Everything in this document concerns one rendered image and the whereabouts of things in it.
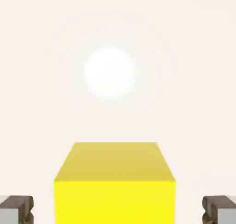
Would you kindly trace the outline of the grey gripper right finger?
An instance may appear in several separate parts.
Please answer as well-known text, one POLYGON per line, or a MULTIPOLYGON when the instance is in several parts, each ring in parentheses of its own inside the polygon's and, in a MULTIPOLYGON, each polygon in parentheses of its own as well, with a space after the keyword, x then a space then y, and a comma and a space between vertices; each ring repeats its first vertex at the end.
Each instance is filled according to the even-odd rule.
POLYGON ((204 196, 202 224, 236 224, 236 196, 204 196))

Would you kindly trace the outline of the large yellow box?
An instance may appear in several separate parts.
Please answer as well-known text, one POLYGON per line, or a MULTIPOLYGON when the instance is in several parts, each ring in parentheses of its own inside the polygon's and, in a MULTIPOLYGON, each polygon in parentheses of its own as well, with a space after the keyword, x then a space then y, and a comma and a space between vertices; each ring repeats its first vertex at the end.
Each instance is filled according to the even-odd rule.
POLYGON ((155 142, 75 143, 53 188, 55 224, 174 224, 176 181, 155 142))

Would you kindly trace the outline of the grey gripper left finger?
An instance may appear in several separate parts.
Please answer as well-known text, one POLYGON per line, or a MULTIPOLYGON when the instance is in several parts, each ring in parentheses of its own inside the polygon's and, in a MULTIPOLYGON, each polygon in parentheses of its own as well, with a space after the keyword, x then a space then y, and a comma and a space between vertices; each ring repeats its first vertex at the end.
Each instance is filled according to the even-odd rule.
POLYGON ((0 224, 34 224, 34 199, 28 195, 0 195, 0 224))

